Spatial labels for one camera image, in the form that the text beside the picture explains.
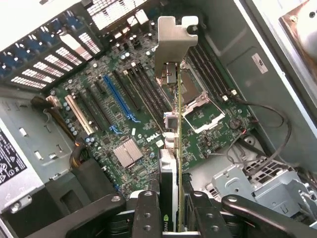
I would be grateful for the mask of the metal CPU socket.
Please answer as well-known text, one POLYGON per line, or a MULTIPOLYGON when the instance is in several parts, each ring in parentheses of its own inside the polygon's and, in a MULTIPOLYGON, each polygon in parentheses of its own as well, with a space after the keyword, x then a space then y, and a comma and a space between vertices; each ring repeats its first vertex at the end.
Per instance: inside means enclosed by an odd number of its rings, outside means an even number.
POLYGON ((200 134, 218 126, 225 112, 211 98, 206 85, 187 63, 180 66, 182 118, 190 128, 200 134))

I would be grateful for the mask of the metal disk bay cage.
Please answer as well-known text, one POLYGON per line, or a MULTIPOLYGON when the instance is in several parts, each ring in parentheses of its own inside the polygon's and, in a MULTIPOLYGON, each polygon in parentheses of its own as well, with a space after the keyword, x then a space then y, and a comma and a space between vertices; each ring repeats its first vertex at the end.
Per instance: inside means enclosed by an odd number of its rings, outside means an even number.
POLYGON ((317 220, 317 194, 280 162, 271 162, 251 179, 231 165, 213 176, 208 191, 217 201, 239 195, 288 217, 301 212, 317 220))

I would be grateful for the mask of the grey power supply unit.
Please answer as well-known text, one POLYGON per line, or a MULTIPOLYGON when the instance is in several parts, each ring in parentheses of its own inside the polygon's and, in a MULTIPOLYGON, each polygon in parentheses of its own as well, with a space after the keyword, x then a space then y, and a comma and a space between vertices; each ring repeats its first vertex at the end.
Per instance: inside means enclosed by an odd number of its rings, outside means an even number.
POLYGON ((0 214, 16 213, 70 170, 72 141, 29 100, 0 97, 0 214))

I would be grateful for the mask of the blue expansion slot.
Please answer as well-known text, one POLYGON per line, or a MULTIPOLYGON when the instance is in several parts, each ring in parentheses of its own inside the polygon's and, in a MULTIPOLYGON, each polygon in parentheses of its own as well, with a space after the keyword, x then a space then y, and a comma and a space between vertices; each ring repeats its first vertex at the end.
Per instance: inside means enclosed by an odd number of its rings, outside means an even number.
POLYGON ((108 77, 108 75, 104 75, 103 76, 103 81, 105 82, 105 84, 109 87, 110 91, 112 92, 112 94, 114 95, 114 98, 116 99, 116 101, 118 102, 118 104, 121 106, 125 116, 135 122, 135 123, 140 123, 139 120, 136 119, 135 115, 131 112, 131 110, 129 109, 129 107, 127 106, 127 104, 125 103, 124 99, 122 98, 121 94, 117 91, 116 87, 114 86, 113 82, 111 81, 111 79, 108 77))

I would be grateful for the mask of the black open PC case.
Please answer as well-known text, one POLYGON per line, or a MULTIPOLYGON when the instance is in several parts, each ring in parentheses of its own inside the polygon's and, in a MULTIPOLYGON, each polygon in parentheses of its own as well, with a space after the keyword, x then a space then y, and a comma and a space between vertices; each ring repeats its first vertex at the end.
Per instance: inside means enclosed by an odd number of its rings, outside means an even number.
MULTIPOLYGON (((198 18, 187 28, 198 35, 195 46, 206 44, 233 84, 230 99, 255 119, 254 129, 222 153, 183 170, 193 189, 214 199, 211 180, 227 167, 239 166, 251 179, 280 162, 317 194, 317 0, 0 0, 0 97, 29 100, 73 143, 69 172, 47 182, 16 213, 0 214, 0 238, 65 238, 108 202, 123 205, 149 189, 150 181, 124 195, 93 157, 72 165, 86 143, 70 134, 50 91, 103 56, 111 41, 161 16, 173 16, 177 24, 198 18)), ((185 218, 184 231, 175 230, 175 157, 166 148, 157 153, 162 238, 200 238, 185 218)))

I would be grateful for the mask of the silver chipset heatsink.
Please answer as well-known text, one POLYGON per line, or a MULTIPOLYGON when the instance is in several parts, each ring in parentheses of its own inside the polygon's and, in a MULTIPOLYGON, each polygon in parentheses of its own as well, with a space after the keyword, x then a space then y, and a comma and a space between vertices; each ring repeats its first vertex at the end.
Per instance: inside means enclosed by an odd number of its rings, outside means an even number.
POLYGON ((124 168, 128 168, 143 157, 134 139, 128 139, 113 149, 113 153, 124 168))

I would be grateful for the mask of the beige expansion slot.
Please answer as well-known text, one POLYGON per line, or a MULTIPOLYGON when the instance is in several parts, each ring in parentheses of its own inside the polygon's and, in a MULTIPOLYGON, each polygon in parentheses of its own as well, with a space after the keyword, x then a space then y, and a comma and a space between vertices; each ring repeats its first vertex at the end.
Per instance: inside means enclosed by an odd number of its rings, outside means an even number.
POLYGON ((82 125, 84 131, 87 133, 87 135, 91 135, 95 133, 94 129, 89 125, 88 120, 84 116, 82 110, 79 108, 78 104, 75 102, 73 97, 71 95, 67 95, 64 97, 68 105, 70 106, 71 110, 75 114, 76 118, 82 125))

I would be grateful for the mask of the green Dell motherboard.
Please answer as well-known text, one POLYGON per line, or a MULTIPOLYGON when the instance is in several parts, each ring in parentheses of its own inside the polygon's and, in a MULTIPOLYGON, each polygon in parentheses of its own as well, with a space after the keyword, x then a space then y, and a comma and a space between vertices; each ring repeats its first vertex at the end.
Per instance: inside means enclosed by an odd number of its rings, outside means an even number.
MULTIPOLYGON (((50 100, 57 107, 70 134, 81 137, 86 151, 74 166, 84 159, 97 160, 117 191, 129 195, 148 187, 149 175, 158 171, 157 153, 165 149, 164 114, 173 108, 173 93, 155 78, 155 45, 158 25, 151 21, 145 29, 126 35, 120 42, 111 41, 103 56, 92 60, 79 72, 52 88, 50 100), (113 82, 125 103, 140 123, 129 120, 118 104, 103 76, 113 82), (64 99, 71 95, 95 133, 87 135, 64 99), (134 139, 143 157, 124 168, 113 149, 128 139, 134 139)), ((230 99, 233 84, 224 77, 220 64, 206 44, 199 42, 189 50, 182 63, 187 63, 206 85, 209 95, 225 112, 217 127, 196 134, 187 122, 182 122, 182 169, 188 171, 222 153, 234 139, 246 135, 255 127, 255 119, 246 106, 230 99)))

